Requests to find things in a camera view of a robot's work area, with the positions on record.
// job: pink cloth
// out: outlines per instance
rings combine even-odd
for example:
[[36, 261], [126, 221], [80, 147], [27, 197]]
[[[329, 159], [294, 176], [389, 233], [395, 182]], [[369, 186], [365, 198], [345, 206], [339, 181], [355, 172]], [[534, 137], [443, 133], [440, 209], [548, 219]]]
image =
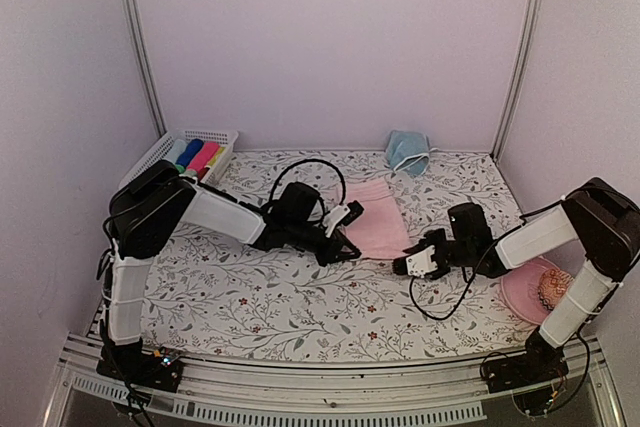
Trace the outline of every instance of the pink cloth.
[[357, 200], [364, 207], [363, 214], [345, 227], [349, 240], [369, 259], [392, 260], [407, 255], [411, 247], [409, 233], [383, 178], [347, 184], [346, 202]]
[[216, 142], [205, 142], [200, 152], [189, 162], [187, 169], [200, 172], [207, 165], [207, 162], [211, 160], [211, 157], [216, 155], [219, 148], [220, 146]]

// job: floral mat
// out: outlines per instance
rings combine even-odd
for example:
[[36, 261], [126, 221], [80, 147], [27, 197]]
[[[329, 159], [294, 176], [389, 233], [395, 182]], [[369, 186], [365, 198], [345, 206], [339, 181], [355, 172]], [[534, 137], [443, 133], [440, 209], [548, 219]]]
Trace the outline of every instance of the floral mat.
[[[219, 185], [264, 203], [277, 175], [305, 158], [335, 164], [348, 181], [384, 177], [412, 240], [448, 226], [447, 209], [473, 201], [498, 235], [517, 223], [516, 203], [486, 154], [434, 153], [428, 172], [390, 171], [382, 152], [244, 152]], [[338, 179], [305, 164], [287, 175], [320, 190], [330, 206]], [[373, 362], [458, 356], [522, 345], [533, 326], [501, 299], [498, 280], [478, 277], [445, 322], [426, 320], [411, 303], [409, 279], [391, 262], [357, 260], [320, 267], [293, 249], [261, 252], [211, 231], [180, 224], [151, 267], [143, 338], [192, 353], [279, 361]], [[415, 283], [417, 301], [449, 311], [464, 287], [460, 269]]]

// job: blue face mask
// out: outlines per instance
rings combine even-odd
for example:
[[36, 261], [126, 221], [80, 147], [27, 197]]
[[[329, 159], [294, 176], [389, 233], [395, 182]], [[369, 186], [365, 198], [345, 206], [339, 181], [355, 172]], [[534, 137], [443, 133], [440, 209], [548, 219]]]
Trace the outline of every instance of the blue face mask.
[[430, 151], [426, 135], [394, 130], [391, 132], [386, 154], [394, 172], [405, 170], [411, 175], [420, 175], [427, 170]]

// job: white wall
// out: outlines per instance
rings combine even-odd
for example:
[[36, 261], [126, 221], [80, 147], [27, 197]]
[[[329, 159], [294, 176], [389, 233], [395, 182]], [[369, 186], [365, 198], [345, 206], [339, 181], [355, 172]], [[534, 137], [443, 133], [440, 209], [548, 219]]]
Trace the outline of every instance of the white wall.
[[0, 425], [36, 425], [97, 305], [101, 220], [154, 140], [120, 0], [0, 0]]
[[526, 0], [139, 0], [170, 127], [240, 146], [491, 148]]
[[[597, 175], [640, 202], [638, 132], [640, 0], [543, 0], [502, 161], [517, 198], [540, 207]], [[640, 268], [597, 326], [629, 425], [640, 425], [639, 290]]]

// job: pink plate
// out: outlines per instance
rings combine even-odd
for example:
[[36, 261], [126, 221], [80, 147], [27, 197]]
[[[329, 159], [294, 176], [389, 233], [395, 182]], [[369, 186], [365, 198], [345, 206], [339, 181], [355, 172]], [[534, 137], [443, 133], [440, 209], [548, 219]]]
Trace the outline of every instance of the pink plate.
[[514, 314], [536, 325], [547, 318], [549, 311], [540, 302], [538, 287], [542, 274], [554, 268], [548, 260], [537, 257], [500, 279], [504, 300]]

